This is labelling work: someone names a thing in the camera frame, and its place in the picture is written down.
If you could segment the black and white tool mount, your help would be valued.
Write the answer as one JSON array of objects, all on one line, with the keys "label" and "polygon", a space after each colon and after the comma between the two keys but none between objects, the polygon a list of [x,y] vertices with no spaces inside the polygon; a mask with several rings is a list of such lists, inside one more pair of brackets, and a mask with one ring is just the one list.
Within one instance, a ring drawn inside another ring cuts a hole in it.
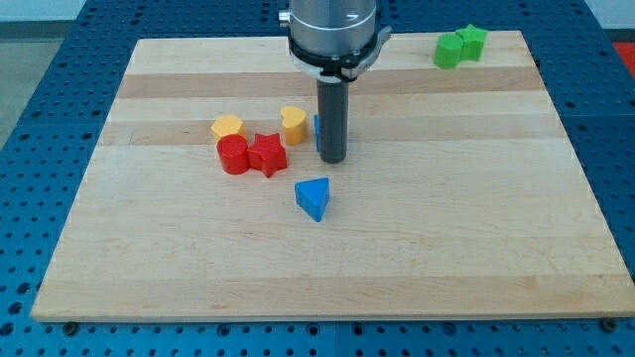
[{"label": "black and white tool mount", "polygon": [[361,50],[344,56],[319,56],[302,49],[288,39],[289,52],[296,68],[322,82],[352,82],[374,64],[383,45],[391,38],[392,28],[384,27]]}]

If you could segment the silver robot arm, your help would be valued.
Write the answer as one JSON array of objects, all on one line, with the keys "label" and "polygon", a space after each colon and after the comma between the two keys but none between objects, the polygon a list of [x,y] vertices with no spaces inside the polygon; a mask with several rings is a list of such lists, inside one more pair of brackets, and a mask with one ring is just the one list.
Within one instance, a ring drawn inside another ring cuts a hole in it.
[{"label": "silver robot arm", "polygon": [[293,64],[317,83],[318,152],[346,158],[349,84],[379,58],[392,29],[377,23],[375,0],[290,0],[278,14]]}]

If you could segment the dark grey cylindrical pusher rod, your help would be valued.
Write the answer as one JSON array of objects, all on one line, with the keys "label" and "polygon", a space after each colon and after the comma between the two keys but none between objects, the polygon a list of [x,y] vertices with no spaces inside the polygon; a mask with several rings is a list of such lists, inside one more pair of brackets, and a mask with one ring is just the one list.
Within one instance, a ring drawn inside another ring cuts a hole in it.
[{"label": "dark grey cylindrical pusher rod", "polygon": [[317,81],[317,116],[319,155],[329,164],[338,164],[346,158],[348,84]]}]

